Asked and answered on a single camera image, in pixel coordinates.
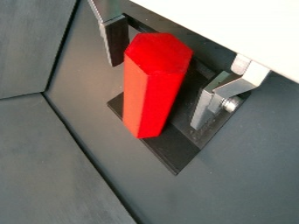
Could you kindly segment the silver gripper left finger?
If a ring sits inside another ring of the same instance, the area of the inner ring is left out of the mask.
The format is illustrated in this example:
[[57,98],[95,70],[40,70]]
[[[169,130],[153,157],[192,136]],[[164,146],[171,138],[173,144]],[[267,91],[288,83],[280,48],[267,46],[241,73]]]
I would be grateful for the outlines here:
[[116,67],[124,62],[124,51],[129,43],[127,17],[121,13],[119,0],[88,0],[88,4],[97,19],[107,60]]

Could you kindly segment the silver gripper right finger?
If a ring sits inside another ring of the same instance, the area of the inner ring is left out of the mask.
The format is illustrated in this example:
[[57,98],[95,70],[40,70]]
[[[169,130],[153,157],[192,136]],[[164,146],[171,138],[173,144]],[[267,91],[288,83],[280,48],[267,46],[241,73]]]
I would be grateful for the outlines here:
[[199,130],[221,109],[231,113],[239,106],[237,95],[259,87],[268,73],[267,67],[237,54],[231,73],[223,71],[201,90],[191,126]]

